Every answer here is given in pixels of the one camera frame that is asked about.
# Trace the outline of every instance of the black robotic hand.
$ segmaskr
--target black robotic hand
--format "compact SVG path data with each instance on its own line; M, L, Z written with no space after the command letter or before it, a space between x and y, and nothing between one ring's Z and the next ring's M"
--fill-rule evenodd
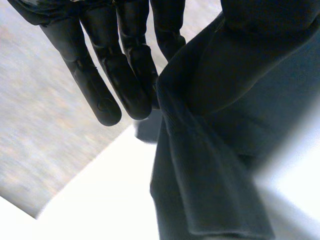
M159 108L158 73L145 37L149 0L8 1L28 22L40 25L101 124L117 124L122 113L93 63L81 24L128 114L142 120L152 108ZM179 31L185 1L152 0L151 4L157 42L169 60L186 44Z

